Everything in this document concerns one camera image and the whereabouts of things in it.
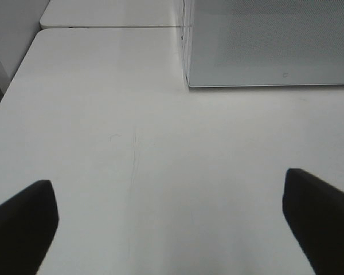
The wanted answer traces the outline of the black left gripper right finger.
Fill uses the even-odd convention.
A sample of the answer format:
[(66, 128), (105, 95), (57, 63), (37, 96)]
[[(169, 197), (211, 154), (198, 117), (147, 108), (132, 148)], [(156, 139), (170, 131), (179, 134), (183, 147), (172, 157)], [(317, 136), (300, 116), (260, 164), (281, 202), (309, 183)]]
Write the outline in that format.
[(315, 274), (344, 274), (344, 192), (303, 169), (290, 168), (282, 210)]

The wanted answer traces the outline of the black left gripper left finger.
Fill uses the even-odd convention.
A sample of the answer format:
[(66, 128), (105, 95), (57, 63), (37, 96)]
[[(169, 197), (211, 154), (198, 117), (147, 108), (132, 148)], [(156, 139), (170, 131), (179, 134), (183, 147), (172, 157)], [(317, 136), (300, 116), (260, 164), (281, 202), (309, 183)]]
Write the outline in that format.
[(0, 205), (0, 274), (36, 274), (58, 228), (53, 185), (39, 180)]

